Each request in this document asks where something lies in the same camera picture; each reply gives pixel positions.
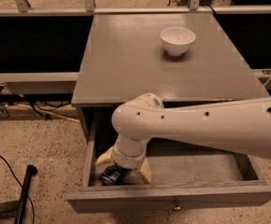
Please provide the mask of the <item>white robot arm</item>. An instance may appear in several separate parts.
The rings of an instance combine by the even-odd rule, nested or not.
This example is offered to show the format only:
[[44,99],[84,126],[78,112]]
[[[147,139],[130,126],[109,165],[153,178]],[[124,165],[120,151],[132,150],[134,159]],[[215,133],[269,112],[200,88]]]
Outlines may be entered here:
[[271,160],[271,97],[208,105],[165,108],[160,97],[145,93],[112,114],[118,137],[96,161],[132,170],[152,181],[148,142],[163,138]]

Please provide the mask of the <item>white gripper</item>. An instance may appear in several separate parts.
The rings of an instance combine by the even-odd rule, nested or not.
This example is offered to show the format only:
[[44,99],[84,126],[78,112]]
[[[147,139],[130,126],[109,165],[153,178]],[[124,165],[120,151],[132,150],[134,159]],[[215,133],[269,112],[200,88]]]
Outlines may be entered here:
[[136,169],[137,175],[145,184],[150,184],[152,174],[150,164],[146,159],[149,138],[132,139],[121,134],[118,135],[113,147],[100,155],[95,165],[113,165],[116,162],[125,169]]

